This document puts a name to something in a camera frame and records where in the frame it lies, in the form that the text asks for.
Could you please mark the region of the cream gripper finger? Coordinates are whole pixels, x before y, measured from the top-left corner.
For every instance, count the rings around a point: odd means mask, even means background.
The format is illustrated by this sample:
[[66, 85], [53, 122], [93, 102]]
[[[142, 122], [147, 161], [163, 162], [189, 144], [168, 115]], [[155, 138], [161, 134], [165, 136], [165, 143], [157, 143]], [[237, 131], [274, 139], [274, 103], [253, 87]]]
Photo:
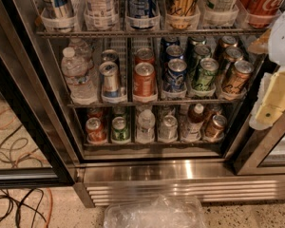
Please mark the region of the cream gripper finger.
[[257, 100], [251, 111], [249, 125], [254, 130], [272, 127], [285, 111], [285, 67], [265, 73], [261, 79]]
[[271, 29], [267, 29], [259, 38], [248, 46], [248, 51], [254, 54], [267, 54]]

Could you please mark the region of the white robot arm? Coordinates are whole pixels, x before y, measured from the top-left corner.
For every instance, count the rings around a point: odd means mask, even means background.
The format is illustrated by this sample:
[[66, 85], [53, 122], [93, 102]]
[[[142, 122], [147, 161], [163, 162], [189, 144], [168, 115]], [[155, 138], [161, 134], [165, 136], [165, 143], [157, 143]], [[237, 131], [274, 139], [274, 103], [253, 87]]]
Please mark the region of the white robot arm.
[[277, 72], [264, 74], [251, 111], [249, 125], [264, 130], [272, 127], [285, 111], [285, 11], [248, 50], [255, 54], [267, 53], [269, 60], [279, 66]]

